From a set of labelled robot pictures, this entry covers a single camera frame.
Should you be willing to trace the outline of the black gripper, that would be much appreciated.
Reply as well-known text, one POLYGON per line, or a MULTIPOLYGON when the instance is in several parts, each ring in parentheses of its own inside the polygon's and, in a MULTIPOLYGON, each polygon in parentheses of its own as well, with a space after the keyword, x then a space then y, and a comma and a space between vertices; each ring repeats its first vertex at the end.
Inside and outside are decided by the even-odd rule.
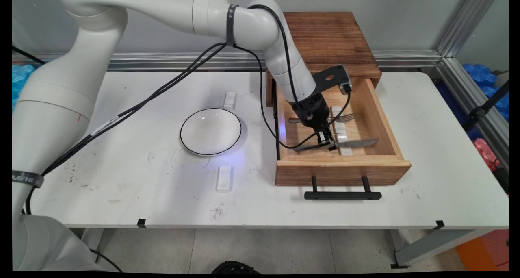
POLYGON ((329 151, 336 150, 336 139, 327 126, 330 109, 321 93, 305 98, 298 103, 289 103, 301 123, 317 133, 318 145, 329 151))

